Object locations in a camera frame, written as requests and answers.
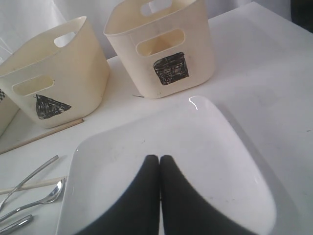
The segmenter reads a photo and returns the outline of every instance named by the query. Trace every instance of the black triangle drawing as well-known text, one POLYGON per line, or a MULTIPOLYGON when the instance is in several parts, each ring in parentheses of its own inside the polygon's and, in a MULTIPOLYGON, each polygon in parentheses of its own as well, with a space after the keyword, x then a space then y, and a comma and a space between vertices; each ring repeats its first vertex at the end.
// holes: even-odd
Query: black triangle drawing
POLYGON ((51 118, 69 110, 72 107, 44 95, 37 94, 36 99, 36 111, 39 119, 51 118))

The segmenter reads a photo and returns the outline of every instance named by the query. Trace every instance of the plastic container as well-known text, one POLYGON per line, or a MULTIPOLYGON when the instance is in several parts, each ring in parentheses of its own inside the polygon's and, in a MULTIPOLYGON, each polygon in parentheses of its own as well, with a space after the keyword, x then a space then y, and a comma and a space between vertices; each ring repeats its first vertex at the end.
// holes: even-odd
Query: plastic container
POLYGON ((208 80, 215 69, 204 0, 173 0, 144 16, 151 0, 124 0, 104 34, 139 92, 160 98, 208 80))
POLYGON ((86 17, 34 37, 0 66, 0 87, 36 123, 51 128, 90 114, 110 68, 86 17), (63 47, 55 42, 75 33, 63 47))
POLYGON ((0 89, 0 136, 18 110, 18 106, 0 89))

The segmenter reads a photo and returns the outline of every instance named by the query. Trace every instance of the white square plate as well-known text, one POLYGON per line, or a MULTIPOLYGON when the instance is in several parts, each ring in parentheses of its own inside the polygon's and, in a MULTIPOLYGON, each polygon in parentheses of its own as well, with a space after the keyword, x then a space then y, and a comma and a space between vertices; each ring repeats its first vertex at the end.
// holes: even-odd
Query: white square plate
POLYGON ((57 235, 73 235, 103 214, 149 154, 172 155, 194 188, 237 223, 260 235, 272 230, 276 207, 258 167, 216 106, 195 96, 78 146, 57 235))

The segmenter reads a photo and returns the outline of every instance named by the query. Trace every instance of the white curtain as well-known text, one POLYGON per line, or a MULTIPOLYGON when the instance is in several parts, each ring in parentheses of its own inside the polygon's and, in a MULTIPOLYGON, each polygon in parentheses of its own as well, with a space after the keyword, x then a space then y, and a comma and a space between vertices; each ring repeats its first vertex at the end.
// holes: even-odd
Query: white curtain
MULTIPOLYGON (((154 7, 168 0, 156 0, 154 7)), ((255 0, 290 19, 290 0, 255 0)), ((79 16, 87 16, 107 56, 115 56, 103 35, 113 8, 122 0, 0 0, 0 64, 23 43, 37 34, 79 16)), ((206 0, 209 18, 232 10, 251 0, 206 0)))

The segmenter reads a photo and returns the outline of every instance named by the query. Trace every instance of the wooden chopstick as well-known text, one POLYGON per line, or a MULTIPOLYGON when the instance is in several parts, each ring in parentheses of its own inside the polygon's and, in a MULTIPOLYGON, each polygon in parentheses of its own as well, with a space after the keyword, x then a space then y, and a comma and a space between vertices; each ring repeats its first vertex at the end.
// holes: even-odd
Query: wooden chopstick
POLYGON ((82 118, 81 118, 81 119, 78 119, 78 120, 70 121, 70 122, 68 122, 68 123, 66 123, 66 124, 64 124, 64 125, 61 125, 61 126, 55 128, 55 129, 53 129, 52 131, 48 131, 48 132, 46 132, 46 133, 44 133, 44 134, 42 134, 42 135, 39 135, 39 136, 37 136, 37 137, 34 137, 34 138, 32 138, 32 139, 29 139, 29 140, 27 140, 27 141, 18 143, 18 144, 14 145, 14 146, 12 146, 12 147, 10 147, 10 148, 7 148, 7 149, 5 149, 5 150, 0 150, 0 155, 3 154, 3 153, 9 152, 9 151, 11 151, 11 150, 13 150, 13 149, 16 149, 16 148, 22 147, 22 146, 24 146, 24 145, 27 145, 27 144, 29 144, 29 143, 32 143, 32 142, 34 142, 34 141, 40 140, 40 139, 42 139, 42 138, 44 138, 44 137, 53 135, 53 134, 55 134, 55 133, 57 133, 57 132, 63 131, 63 130, 65 130, 65 129, 68 129, 68 128, 72 127, 72 126, 78 125, 78 124, 80 124, 80 123, 82 123, 82 122, 84 122, 84 120, 83 120, 82 118))
MULTIPOLYGON (((50 179, 50 180, 44 180, 44 181, 41 181, 38 183, 33 183, 33 184, 25 184, 18 191, 54 185, 54 184, 58 183, 63 178, 67 179, 67 176, 54 178, 54 179, 50 179)), ((0 189, 0 195, 7 194, 7 193, 11 192, 13 189, 14 189, 14 187, 13 188, 0 189)))

